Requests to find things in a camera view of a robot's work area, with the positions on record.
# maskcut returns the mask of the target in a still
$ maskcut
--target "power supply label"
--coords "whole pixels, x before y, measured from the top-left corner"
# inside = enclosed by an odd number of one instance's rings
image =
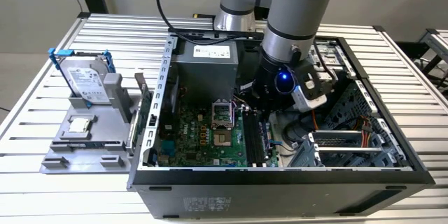
[[[185,197],[184,206],[186,212],[228,211],[230,197]]]
[[[196,45],[193,48],[193,57],[230,59],[230,47]]]
[[[90,103],[108,103],[109,98],[105,93],[98,72],[90,68],[66,68],[72,83],[81,97]]]

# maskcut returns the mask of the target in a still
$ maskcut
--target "aluminum work table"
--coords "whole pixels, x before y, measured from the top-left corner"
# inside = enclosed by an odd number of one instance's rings
[[[173,18],[177,28],[212,29],[212,20]],[[264,22],[257,23],[262,31]],[[182,223],[448,223],[448,102],[385,32],[372,26],[321,25],[317,35],[344,37],[436,186],[368,217],[176,220]],[[112,52],[122,87],[133,73],[154,86],[166,26],[160,18],[92,14],[74,21],[57,49]],[[69,107],[69,89],[48,60],[0,126],[0,223],[149,223],[126,192],[126,175],[44,175],[40,163]]]

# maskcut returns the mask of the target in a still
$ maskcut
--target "green circuit board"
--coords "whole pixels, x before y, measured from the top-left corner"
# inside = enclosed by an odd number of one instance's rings
[[[234,126],[230,131],[212,129],[212,110],[180,107],[178,132],[174,138],[174,154],[161,155],[158,165],[169,167],[246,167],[242,116],[234,110]],[[276,167],[276,153],[265,161]]]

